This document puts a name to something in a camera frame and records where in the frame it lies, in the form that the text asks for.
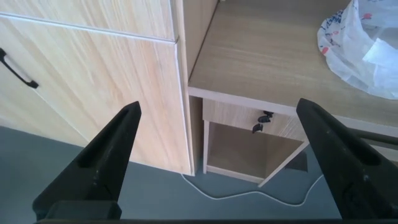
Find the wooden cabinet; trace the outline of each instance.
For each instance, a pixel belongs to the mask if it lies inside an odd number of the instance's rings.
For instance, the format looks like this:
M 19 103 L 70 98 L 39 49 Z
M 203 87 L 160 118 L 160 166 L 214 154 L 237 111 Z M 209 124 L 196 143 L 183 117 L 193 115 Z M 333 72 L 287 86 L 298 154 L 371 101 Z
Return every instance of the wooden cabinet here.
M 0 32 L 35 92 L 85 139 L 139 101 L 132 160 L 191 173 L 174 44 L 8 18 Z
M 0 126 L 78 146 L 88 143 L 32 88 L 22 83 L 1 63 Z
M 0 0 L 0 47 L 40 85 L 2 68 L 0 125 L 85 146 L 139 101 L 131 161 L 194 175 L 201 103 L 187 85 L 216 3 Z
M 73 26 L 175 40 L 168 0 L 0 0 L 0 12 Z

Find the drawer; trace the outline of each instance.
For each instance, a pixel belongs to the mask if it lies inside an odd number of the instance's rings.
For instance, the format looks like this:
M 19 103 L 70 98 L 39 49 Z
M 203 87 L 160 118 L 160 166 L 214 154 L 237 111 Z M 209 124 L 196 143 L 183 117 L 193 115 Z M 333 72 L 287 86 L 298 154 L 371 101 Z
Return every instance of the drawer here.
M 252 130 L 263 111 L 213 100 L 203 100 L 203 119 L 218 124 Z M 298 117 L 273 114 L 270 123 L 264 123 L 263 133 L 306 141 L 307 136 Z
M 175 40 L 167 0 L 0 0 L 0 12 Z

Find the desk leg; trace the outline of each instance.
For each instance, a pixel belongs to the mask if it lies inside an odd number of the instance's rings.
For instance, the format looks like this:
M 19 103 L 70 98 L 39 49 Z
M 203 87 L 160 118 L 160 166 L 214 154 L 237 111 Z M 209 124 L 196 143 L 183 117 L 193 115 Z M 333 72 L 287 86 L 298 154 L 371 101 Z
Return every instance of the desk leg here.
M 260 184 L 259 187 L 262 187 L 266 182 L 268 182 L 273 176 L 275 176 L 281 169 L 283 169 L 286 164 L 288 164 L 294 157 L 296 157 L 301 151 L 303 151 L 310 143 L 308 141 L 303 142 L 291 155 L 285 159 L 283 163 L 279 165 L 268 177 L 266 177 Z

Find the black door handle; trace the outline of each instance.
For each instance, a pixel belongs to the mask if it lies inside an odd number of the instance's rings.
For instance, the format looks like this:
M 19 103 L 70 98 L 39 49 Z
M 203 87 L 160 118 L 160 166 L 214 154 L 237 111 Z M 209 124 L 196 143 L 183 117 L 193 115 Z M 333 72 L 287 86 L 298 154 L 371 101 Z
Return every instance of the black door handle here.
M 3 63 L 4 64 L 4 66 L 6 66 L 6 68 L 8 68 L 8 70 L 10 70 L 10 72 L 12 72 L 17 78 L 19 78 L 19 80 L 20 81 L 22 81 L 23 83 L 25 83 L 27 86 L 29 86 L 29 87 L 32 87 L 32 88 L 34 88 L 34 89 L 36 89 L 37 87 L 39 87 L 39 84 L 37 84 L 37 82 L 35 82 L 35 81 L 30 81 L 30 82 L 27 82 L 27 81 L 25 81 L 22 77 L 20 77 L 19 75 L 18 75 L 18 73 L 16 73 L 15 71 L 14 71 L 14 69 L 12 69 L 8 64 L 7 64 L 7 62 L 6 62 L 6 60 L 5 60 L 5 56 L 7 55 L 7 53 L 2 49 L 2 48 L 0 48 L 0 61 L 1 61 L 1 63 Z

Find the cabinet door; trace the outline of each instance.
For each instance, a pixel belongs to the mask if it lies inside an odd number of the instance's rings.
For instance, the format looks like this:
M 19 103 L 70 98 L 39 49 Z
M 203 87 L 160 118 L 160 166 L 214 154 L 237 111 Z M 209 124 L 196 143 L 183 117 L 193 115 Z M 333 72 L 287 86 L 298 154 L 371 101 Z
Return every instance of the cabinet door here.
M 1 63 L 0 126 L 79 146 L 88 142 Z
M 0 12 L 175 40 L 169 0 L 0 0 Z
M 126 104 L 142 109 L 131 159 L 190 173 L 174 44 L 0 18 L 8 54 L 37 93 L 91 140 Z

